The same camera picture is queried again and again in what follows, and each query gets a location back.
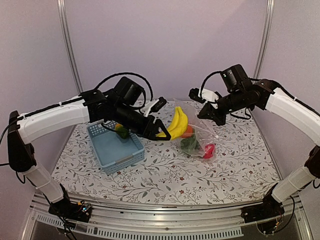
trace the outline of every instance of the metal frame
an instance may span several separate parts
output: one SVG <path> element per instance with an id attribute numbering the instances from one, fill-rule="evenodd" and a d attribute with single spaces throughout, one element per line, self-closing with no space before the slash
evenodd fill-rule
<path id="1" fill-rule="evenodd" d="M 74 50 L 72 47 L 70 32 L 69 32 L 69 26 L 67 21 L 67 13 L 66 13 L 66 7 L 65 7 L 65 0 L 57 0 L 58 4 L 58 11 L 59 11 L 59 17 L 60 17 L 60 23 L 61 23 L 61 29 L 62 29 L 62 35 L 64 39 L 65 49 L 69 58 L 69 63 L 74 79 L 74 83 L 76 86 L 76 90 L 78 91 L 78 94 L 82 93 L 84 91 L 82 87 L 82 83 L 80 81 L 79 72 L 76 64 L 76 59 L 74 55 Z"/>
<path id="2" fill-rule="evenodd" d="M 97 200 L 94 197 L 70 194 L 70 199 L 74 202 L 83 198 L 93 204 L 92 216 L 89 223 L 76 222 L 74 231 L 106 239 L 220 240 L 240 237 L 243 235 L 241 227 L 256 224 L 244 222 L 241 217 L 243 205 L 155 205 L 100 198 Z M 295 195 L 294 200 L 301 237 L 312 240 L 299 196 Z M 290 215 L 293 210 L 292 200 L 284 201 L 283 206 L 285 215 Z M 49 204 L 44 196 L 36 193 L 30 205 L 23 240 L 30 239 L 31 229 L 36 221 L 62 228 L 60 220 L 49 214 L 48 209 Z"/>
<path id="3" fill-rule="evenodd" d="M 272 18 L 274 15 L 274 7 L 275 7 L 275 0 L 268 0 L 267 6 L 266 6 L 266 14 L 265 14 L 265 21 L 264 21 L 264 27 L 263 27 L 263 35 L 262 35 L 262 41 L 260 45 L 260 50 L 258 54 L 258 59 L 256 61 L 255 69 L 253 78 L 257 79 L 259 77 L 259 74 L 261 72 L 262 63 L 264 61 L 264 57 L 266 54 L 267 49 L 267 43 L 270 35 L 270 29 L 272 24 Z"/>

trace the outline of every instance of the green vegetable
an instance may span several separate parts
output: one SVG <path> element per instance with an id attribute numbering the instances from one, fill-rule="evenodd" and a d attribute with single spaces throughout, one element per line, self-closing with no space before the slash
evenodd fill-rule
<path id="1" fill-rule="evenodd" d="M 197 141 L 195 135 L 189 138 L 182 139 L 180 142 L 180 145 L 181 145 L 181 150 L 188 155 L 192 155 L 193 153 L 195 153 L 195 150 L 200 149 L 200 144 Z"/>
<path id="2" fill-rule="evenodd" d="M 115 125 L 114 130 L 116 130 L 116 134 L 118 134 L 122 139 L 127 139 L 130 137 L 129 130 L 124 128 L 124 126 L 119 123 Z"/>

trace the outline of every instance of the yellow banana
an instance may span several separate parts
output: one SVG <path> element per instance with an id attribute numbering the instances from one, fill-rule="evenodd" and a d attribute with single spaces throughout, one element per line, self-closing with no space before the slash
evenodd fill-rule
<path id="1" fill-rule="evenodd" d="M 168 132 L 171 135 L 170 140 L 174 140 L 176 138 L 179 138 L 182 134 L 185 133 L 188 127 L 188 117 L 187 115 L 182 111 L 180 106 L 175 107 L 175 114 L 172 119 L 172 123 L 167 128 Z M 158 137 L 165 137 L 164 132 L 160 132 L 157 134 Z"/>
<path id="2" fill-rule="evenodd" d="M 178 108 L 181 108 L 180 106 L 176 106 L 174 109 L 174 116 L 172 119 L 172 122 L 170 124 L 170 126 L 168 126 L 167 131 L 170 133 L 170 131 L 172 131 L 173 129 L 175 129 L 175 127 L 178 125 L 179 122 L 179 116 L 180 116 L 180 111 L 178 110 Z M 162 131 L 160 133 L 158 133 L 156 135 L 157 137 L 165 137 L 166 134 Z"/>
<path id="3" fill-rule="evenodd" d="M 182 111 L 181 107 L 178 109 L 180 115 L 179 115 L 179 123 L 178 125 L 171 130 L 169 133 L 171 135 L 170 140 L 174 140 L 176 138 L 179 138 L 182 134 L 185 133 L 188 127 L 188 117 L 187 115 Z"/>

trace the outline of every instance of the red object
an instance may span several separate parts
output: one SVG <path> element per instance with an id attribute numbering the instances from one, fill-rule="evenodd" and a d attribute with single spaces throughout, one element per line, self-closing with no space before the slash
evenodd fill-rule
<path id="1" fill-rule="evenodd" d="M 216 146 L 211 143 L 211 144 L 208 144 L 207 146 L 205 146 L 204 148 L 204 151 L 205 151 L 205 154 L 203 156 L 204 159 L 210 159 L 214 156 L 214 152 L 216 150 Z"/>

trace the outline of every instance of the patterned table surface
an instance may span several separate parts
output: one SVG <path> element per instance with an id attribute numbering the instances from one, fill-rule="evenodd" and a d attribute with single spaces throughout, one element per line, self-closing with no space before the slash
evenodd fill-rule
<path id="1" fill-rule="evenodd" d="M 197 110 L 202 105 L 189 102 Z M 169 102 L 157 117 L 169 125 L 174 115 Z M 141 138 L 144 161 L 107 175 L 99 166 L 87 134 L 77 125 L 52 173 L 67 191 L 92 197 L 175 205 L 228 204 L 262 199 L 279 180 L 273 161 L 253 119 L 227 116 L 216 126 L 216 157 L 201 161 L 179 149 L 178 141 Z"/>

